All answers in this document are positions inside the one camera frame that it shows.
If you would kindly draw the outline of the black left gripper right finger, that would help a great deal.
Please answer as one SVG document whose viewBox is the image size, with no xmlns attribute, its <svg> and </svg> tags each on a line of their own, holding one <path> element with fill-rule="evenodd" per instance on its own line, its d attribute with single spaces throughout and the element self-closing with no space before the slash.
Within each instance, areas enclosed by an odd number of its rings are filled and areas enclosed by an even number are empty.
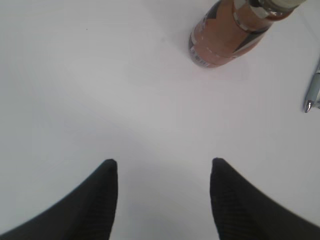
<svg viewBox="0 0 320 240">
<path fill-rule="evenodd" d="M 318 240 L 319 226 L 273 201 L 223 158 L 212 160 L 209 186 L 221 240 Z"/>
</svg>

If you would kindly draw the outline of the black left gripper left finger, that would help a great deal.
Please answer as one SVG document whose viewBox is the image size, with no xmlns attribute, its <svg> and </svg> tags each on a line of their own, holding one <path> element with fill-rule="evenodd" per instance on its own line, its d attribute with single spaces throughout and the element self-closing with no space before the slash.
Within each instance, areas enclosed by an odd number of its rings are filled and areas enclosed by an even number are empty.
<svg viewBox="0 0 320 240">
<path fill-rule="evenodd" d="M 108 240 L 118 201 L 118 167 L 107 159 L 78 187 L 2 240 Z"/>
</svg>

